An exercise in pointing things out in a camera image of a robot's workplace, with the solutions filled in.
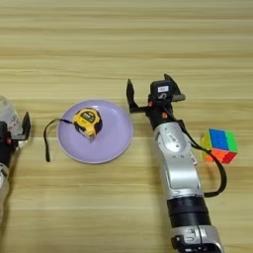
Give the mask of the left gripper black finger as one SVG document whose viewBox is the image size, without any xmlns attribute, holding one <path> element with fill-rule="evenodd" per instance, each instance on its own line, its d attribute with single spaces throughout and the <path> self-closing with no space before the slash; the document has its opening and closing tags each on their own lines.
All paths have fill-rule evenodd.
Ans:
<svg viewBox="0 0 253 253">
<path fill-rule="evenodd" d="M 29 113 L 26 113 L 24 115 L 22 128 L 23 128 L 23 137 L 28 137 L 30 135 L 30 130 L 31 130 L 31 120 L 30 120 Z"/>
</svg>

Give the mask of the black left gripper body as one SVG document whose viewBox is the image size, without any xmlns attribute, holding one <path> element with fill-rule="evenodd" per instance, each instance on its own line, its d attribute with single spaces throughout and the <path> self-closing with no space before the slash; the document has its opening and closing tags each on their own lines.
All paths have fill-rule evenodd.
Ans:
<svg viewBox="0 0 253 253">
<path fill-rule="evenodd" d="M 11 136 L 11 133 L 7 130 L 7 124 L 0 122 L 0 163 L 9 166 L 19 142 L 25 141 L 28 138 L 23 137 L 23 134 Z"/>
</svg>

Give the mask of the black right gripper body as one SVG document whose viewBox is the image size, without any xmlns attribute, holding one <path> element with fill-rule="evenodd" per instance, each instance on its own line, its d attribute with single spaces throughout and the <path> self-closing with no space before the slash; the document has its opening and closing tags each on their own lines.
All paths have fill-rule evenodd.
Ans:
<svg viewBox="0 0 253 253">
<path fill-rule="evenodd" d="M 152 129 L 156 129 L 162 124 L 178 121 L 173 115 L 172 103 L 181 102 L 185 99 L 184 95 L 173 95 L 169 99 L 158 99 L 149 95 L 147 105 L 139 107 L 133 96 L 129 96 L 129 112 L 131 114 L 145 113 L 149 118 Z"/>
</svg>

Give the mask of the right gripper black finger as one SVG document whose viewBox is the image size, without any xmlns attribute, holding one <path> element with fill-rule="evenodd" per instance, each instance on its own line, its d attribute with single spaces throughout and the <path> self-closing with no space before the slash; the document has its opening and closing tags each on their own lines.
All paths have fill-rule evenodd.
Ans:
<svg viewBox="0 0 253 253">
<path fill-rule="evenodd" d="M 169 97 L 181 94 L 181 91 L 177 83 L 174 81 L 174 79 L 170 75 L 165 74 L 164 81 L 165 81 L 165 86 L 168 88 L 167 94 Z"/>
<path fill-rule="evenodd" d="M 129 111 L 131 113 L 135 113 L 138 109 L 138 105 L 134 101 L 134 89 L 133 89 L 133 85 L 130 79 L 127 81 L 127 85 L 126 85 L 126 98 L 127 98 Z"/>
</svg>

